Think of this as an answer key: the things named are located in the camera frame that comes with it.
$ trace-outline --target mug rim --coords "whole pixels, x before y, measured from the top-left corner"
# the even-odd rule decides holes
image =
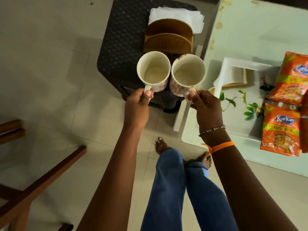
[[[184,55],[190,55],[190,56],[192,56],[192,57],[197,57],[198,59],[200,59],[200,60],[202,61],[203,65],[204,65],[204,61],[203,61],[200,57],[198,57],[197,55],[195,55],[195,54],[184,54]],[[183,86],[183,87],[190,88],[190,87],[198,86],[198,85],[200,85],[200,83],[202,83],[202,82],[204,81],[204,79],[205,79],[205,65],[204,65],[204,75],[203,75],[203,78],[201,79],[200,82],[198,82],[198,83],[196,83],[196,84],[194,84],[194,85],[191,85],[191,86],[187,86],[187,85],[183,85],[183,84],[181,84],[179,81],[177,81],[176,78],[174,77],[173,70],[172,70],[172,69],[174,68],[174,67],[173,67],[173,66],[174,66],[174,63],[175,63],[175,61],[176,61],[177,59],[175,59],[174,62],[172,63],[172,66],[171,66],[171,77],[172,77],[179,85],[181,85],[181,86]]]
[[[139,63],[140,63],[141,58],[144,57],[144,55],[151,54],[151,53],[162,54],[162,55],[168,60],[168,62],[169,62],[169,69],[168,69],[168,74],[167,74],[167,76],[166,76],[162,81],[160,81],[160,82],[158,82],[158,83],[148,83],[148,82],[144,81],[144,80],[141,78],[141,76],[140,76],[140,74],[139,74],[139,71],[138,71],[138,65],[139,65]],[[147,53],[143,54],[142,57],[139,58],[139,61],[138,61],[138,63],[137,63],[137,75],[138,75],[139,79],[140,79],[144,84],[146,84],[146,85],[152,85],[152,86],[154,86],[154,85],[160,85],[161,82],[164,82],[167,78],[169,78],[169,75],[170,75],[170,72],[171,72],[171,63],[170,63],[169,58],[168,58],[164,53],[159,52],[159,51],[151,51],[151,52],[147,52]]]

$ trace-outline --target tiled floor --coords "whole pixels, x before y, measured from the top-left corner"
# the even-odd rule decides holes
[[[0,183],[23,189],[79,144],[88,152],[37,198],[28,230],[54,231],[63,221],[78,225],[104,173],[122,128],[124,101],[97,71],[96,60],[113,0],[0,1],[0,123],[25,121],[26,136],[0,147]],[[194,4],[206,23],[214,5]],[[186,159],[202,148],[180,142],[175,115],[150,108],[138,145],[128,230],[140,229],[155,175],[154,141],[163,137]],[[250,167],[300,230],[308,221],[308,179],[263,165]],[[215,167],[209,178],[222,188]],[[185,196],[183,229],[199,230]]]

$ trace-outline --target pant leg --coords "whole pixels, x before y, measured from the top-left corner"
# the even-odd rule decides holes
[[[187,193],[202,231],[238,230],[224,192],[207,178],[208,170],[201,162],[185,169]]]
[[[175,149],[164,151],[156,174],[141,231],[181,231],[186,186],[183,157]]]

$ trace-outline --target white table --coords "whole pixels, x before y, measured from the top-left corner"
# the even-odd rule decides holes
[[[257,0],[221,0],[201,54],[206,78],[199,89],[213,87],[224,57],[280,66],[286,51],[308,54],[307,23],[308,11],[303,9]],[[186,108],[182,126],[182,142],[204,147],[194,109]],[[246,160],[308,177],[308,154],[287,157],[260,150],[260,141],[230,137]]]

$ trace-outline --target napkin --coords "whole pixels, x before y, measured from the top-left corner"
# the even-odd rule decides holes
[[[149,16],[149,24],[164,18],[173,18],[187,23],[194,34],[201,33],[204,16],[200,11],[191,11],[183,8],[158,7],[152,8]]]

